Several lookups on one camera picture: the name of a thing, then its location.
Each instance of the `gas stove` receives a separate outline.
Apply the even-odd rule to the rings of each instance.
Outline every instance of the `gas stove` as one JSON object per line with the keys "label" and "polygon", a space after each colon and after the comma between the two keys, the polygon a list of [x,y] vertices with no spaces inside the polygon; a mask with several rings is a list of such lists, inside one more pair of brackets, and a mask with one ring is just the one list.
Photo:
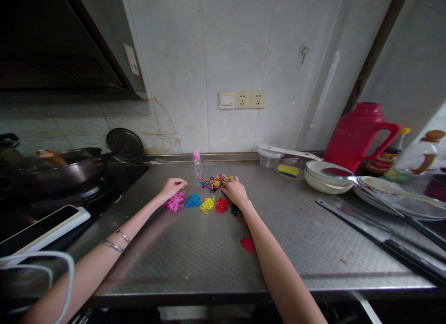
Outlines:
{"label": "gas stove", "polygon": [[117,202],[147,169],[148,167],[144,165],[109,164],[107,171],[97,182],[69,195],[23,197],[14,191],[9,191],[0,200],[0,222],[3,230],[0,242],[65,205],[82,206],[88,210],[91,218],[45,248],[63,251],[92,222]]}

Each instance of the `red thermos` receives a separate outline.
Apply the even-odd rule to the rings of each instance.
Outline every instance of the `red thermos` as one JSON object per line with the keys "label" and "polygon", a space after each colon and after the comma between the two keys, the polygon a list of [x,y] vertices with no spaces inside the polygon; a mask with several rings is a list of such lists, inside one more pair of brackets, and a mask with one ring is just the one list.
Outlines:
{"label": "red thermos", "polygon": [[[386,123],[379,103],[357,103],[356,108],[339,120],[324,155],[324,161],[343,166],[355,172],[363,160],[375,159],[395,139],[401,125]],[[389,130],[390,135],[375,153],[367,157],[379,130]]]}

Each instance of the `bottle cap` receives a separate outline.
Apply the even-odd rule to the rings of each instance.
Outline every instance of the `bottle cap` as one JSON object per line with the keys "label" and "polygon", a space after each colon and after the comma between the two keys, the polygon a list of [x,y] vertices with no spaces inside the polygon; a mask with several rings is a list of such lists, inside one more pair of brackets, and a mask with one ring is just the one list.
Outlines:
{"label": "bottle cap", "polygon": [[420,139],[420,141],[428,141],[431,143],[438,143],[444,136],[446,132],[441,130],[431,130],[426,132],[425,136]]}
{"label": "bottle cap", "polygon": [[408,134],[409,132],[411,132],[411,130],[411,128],[402,128],[400,134]]}
{"label": "bottle cap", "polygon": [[193,158],[194,160],[198,160],[198,159],[201,158],[201,157],[200,157],[200,151],[201,151],[202,149],[203,149],[203,148],[200,147],[198,150],[196,150],[195,152],[192,153],[192,158]]}

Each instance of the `wok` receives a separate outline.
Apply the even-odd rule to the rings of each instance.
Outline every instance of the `wok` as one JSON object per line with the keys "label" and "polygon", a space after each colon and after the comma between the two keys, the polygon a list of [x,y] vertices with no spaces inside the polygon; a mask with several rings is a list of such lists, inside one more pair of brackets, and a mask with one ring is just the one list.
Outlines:
{"label": "wok", "polygon": [[42,158],[32,158],[8,168],[5,176],[26,196],[73,193],[99,179],[107,169],[106,160],[117,153],[101,152],[97,147],[60,152],[68,165],[59,168]]}

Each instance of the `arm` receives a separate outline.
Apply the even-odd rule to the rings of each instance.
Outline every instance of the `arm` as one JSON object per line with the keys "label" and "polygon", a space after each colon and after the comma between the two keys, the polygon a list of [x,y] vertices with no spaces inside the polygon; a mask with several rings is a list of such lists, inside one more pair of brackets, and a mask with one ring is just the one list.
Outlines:
{"label": "arm", "polygon": [[266,286],[284,323],[326,323],[291,261],[257,214],[238,177],[222,188],[243,213],[248,224]]}
{"label": "arm", "polygon": [[[182,179],[167,180],[159,194],[122,225],[119,230],[128,238],[133,239],[154,211],[186,185],[187,182]],[[117,233],[112,233],[107,237],[107,240],[123,249],[127,247],[125,239]],[[71,302],[61,323],[67,323],[84,305],[120,255],[121,253],[117,250],[100,243],[79,260],[75,266]],[[23,317],[22,322],[26,324],[54,324],[65,304],[67,281],[68,276],[66,274],[31,307]]]}

